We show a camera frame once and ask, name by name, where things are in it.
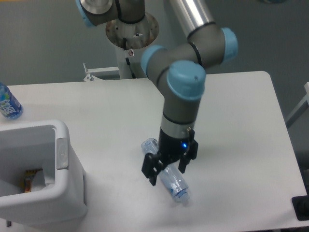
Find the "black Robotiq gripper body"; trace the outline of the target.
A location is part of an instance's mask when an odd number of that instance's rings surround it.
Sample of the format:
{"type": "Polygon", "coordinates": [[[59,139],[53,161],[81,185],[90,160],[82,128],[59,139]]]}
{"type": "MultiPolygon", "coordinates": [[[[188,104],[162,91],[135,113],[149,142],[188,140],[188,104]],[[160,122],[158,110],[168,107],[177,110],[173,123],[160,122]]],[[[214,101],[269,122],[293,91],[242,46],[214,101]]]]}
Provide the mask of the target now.
{"type": "Polygon", "coordinates": [[[158,152],[168,157],[169,164],[180,160],[181,155],[186,152],[188,148],[187,145],[189,143],[189,130],[193,129],[189,128],[186,130],[187,134],[184,138],[174,138],[167,135],[162,129],[160,129],[158,152]]]}

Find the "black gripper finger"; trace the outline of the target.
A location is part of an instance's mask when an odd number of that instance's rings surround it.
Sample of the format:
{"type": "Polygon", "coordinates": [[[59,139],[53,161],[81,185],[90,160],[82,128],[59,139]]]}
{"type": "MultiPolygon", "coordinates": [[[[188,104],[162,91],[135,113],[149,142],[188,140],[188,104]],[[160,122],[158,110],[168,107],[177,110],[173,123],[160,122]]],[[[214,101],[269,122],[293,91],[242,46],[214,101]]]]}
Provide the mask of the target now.
{"type": "Polygon", "coordinates": [[[187,150],[180,157],[178,169],[181,173],[185,173],[186,166],[190,163],[190,160],[195,160],[198,151],[198,142],[195,140],[195,131],[189,130],[189,143],[187,150]]]}
{"type": "Polygon", "coordinates": [[[145,175],[152,186],[156,185],[157,176],[162,170],[164,170],[169,164],[169,159],[160,152],[156,154],[147,153],[144,156],[141,171],[145,175]]]}

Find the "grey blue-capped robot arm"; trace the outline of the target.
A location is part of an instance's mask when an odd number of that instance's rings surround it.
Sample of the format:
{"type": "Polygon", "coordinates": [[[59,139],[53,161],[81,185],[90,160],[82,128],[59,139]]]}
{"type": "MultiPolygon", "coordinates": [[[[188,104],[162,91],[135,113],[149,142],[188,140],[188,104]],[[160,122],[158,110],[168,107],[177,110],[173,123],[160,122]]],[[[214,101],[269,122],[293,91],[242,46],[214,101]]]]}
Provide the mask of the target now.
{"type": "Polygon", "coordinates": [[[89,27],[106,25],[111,43],[125,52],[143,49],[140,66],[164,97],[159,150],[147,154],[142,173],[152,185],[169,164],[179,171],[197,157],[194,139],[206,69],[233,59],[238,41],[229,28],[220,28],[203,0],[172,0],[170,5],[187,37],[175,49],[155,45],[157,28],[142,0],[78,0],[78,10],[89,27]]]}

